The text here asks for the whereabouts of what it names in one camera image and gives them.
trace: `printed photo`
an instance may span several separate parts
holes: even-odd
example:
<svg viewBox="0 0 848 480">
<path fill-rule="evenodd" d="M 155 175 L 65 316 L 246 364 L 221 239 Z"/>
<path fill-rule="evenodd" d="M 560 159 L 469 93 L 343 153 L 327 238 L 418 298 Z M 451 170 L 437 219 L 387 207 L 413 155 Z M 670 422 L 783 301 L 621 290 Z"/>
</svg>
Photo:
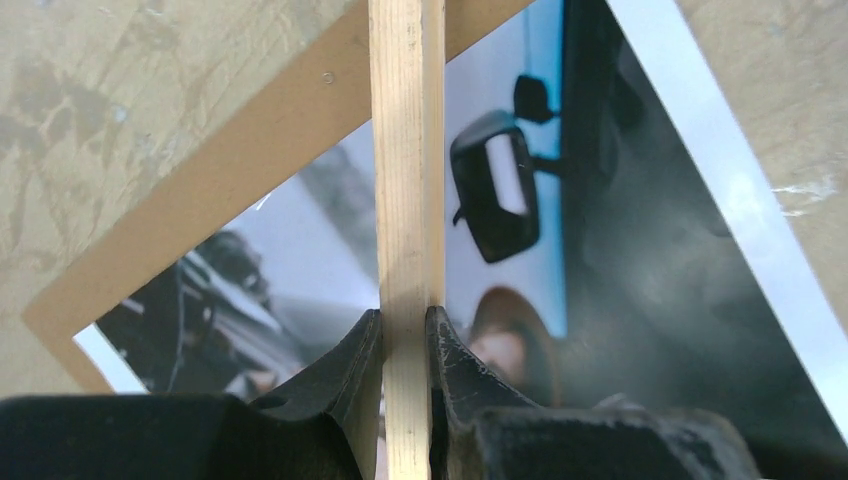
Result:
<svg viewBox="0 0 848 480">
<path fill-rule="evenodd" d="M 445 96 L 445 308 L 472 353 L 543 407 L 710 410 L 767 478 L 848 478 L 606 2 L 537 0 L 448 64 Z M 372 135 L 350 133 L 96 322 L 142 391 L 255 399 L 379 306 Z"/>
</svg>

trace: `wooden surface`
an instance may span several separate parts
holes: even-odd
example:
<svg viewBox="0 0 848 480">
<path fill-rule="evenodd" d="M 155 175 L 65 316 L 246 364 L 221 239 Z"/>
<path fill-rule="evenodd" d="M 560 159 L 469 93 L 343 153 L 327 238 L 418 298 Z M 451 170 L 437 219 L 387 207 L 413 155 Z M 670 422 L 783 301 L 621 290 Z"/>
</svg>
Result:
<svg viewBox="0 0 848 480">
<path fill-rule="evenodd" d="M 389 478 L 430 478 L 428 306 L 444 303 L 444 1 L 370 0 Z"/>
<path fill-rule="evenodd" d="M 848 2 L 678 5 L 848 331 Z"/>
<path fill-rule="evenodd" d="M 72 335 L 370 117 L 367 1 L 131 3 L 116 38 L 98 48 L 89 44 L 111 37 L 91 32 L 113 20 L 92 16 L 105 15 L 96 5 L 47 2 L 44 13 L 37 2 L 10 2 L 0 5 L 0 45 L 17 46 L 0 49 L 0 219 L 13 227 L 0 232 L 0 393 L 107 391 Z M 451 1 L 447 56 L 528 3 Z M 178 53 L 162 53 L 155 39 L 124 46 L 139 29 L 164 31 L 150 22 L 173 25 Z M 299 27 L 283 28 L 290 24 Z M 50 35 L 40 40 L 39 31 Z M 76 39 L 70 45 L 79 51 L 70 55 L 54 35 Z M 193 49 L 208 64 L 186 66 Z M 21 64 L 38 59 L 49 68 L 13 82 Z M 118 66 L 108 85 L 90 73 Z M 178 82 L 168 72 L 179 68 L 196 75 Z M 126 116 L 107 108 L 111 117 L 88 136 L 91 118 L 100 117 L 69 97 L 82 82 L 91 84 L 83 100 L 124 105 Z M 125 91 L 132 95 L 122 100 Z M 52 110 L 27 106 L 42 95 Z M 63 105 L 73 128 L 50 143 Z M 174 140 L 171 130 L 183 123 L 191 142 Z M 32 147 L 39 142 L 45 148 Z M 21 311 L 39 291 L 26 314 L 36 338 Z"/>
<path fill-rule="evenodd" d="M 0 393 L 103 389 L 68 337 L 368 117 L 364 3 L 0 3 Z M 449 1 L 449 56 L 526 3 Z M 844 323 L 848 5 L 678 3 Z M 63 273 L 30 319 L 75 379 L 21 322 Z"/>
</svg>

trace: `wooden stick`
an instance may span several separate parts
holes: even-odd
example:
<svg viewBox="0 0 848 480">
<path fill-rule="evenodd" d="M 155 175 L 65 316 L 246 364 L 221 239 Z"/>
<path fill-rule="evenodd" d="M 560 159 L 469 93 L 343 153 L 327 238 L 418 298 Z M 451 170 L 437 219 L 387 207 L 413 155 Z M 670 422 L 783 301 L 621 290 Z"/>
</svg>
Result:
<svg viewBox="0 0 848 480">
<path fill-rule="evenodd" d="M 444 0 L 369 0 L 389 478 L 429 479 L 426 307 L 444 301 Z"/>
</svg>

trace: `brown hair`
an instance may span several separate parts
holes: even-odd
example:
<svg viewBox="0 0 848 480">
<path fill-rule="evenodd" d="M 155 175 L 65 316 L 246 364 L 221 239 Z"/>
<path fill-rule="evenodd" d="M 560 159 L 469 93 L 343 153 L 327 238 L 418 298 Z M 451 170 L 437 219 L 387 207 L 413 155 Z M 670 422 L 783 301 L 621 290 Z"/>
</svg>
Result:
<svg viewBox="0 0 848 480">
<path fill-rule="evenodd" d="M 469 344 L 488 333 L 510 332 L 524 343 L 524 381 L 513 385 L 536 403 L 555 407 L 560 403 L 556 345 L 536 309 L 520 293 L 494 287 L 483 295 L 474 314 Z"/>
</svg>

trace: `black clamp jaw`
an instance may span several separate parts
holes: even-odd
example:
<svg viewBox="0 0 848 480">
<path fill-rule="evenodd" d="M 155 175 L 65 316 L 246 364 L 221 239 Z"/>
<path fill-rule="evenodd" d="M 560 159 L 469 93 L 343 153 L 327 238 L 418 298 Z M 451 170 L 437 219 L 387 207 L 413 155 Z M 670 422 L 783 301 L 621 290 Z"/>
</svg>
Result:
<svg viewBox="0 0 848 480">
<path fill-rule="evenodd" d="M 550 410 L 426 314 L 434 479 L 758 479 L 729 423 L 697 411 Z M 22 397 L 0 403 L 0 478 L 374 478 L 381 318 L 245 404 L 228 395 Z"/>
</svg>

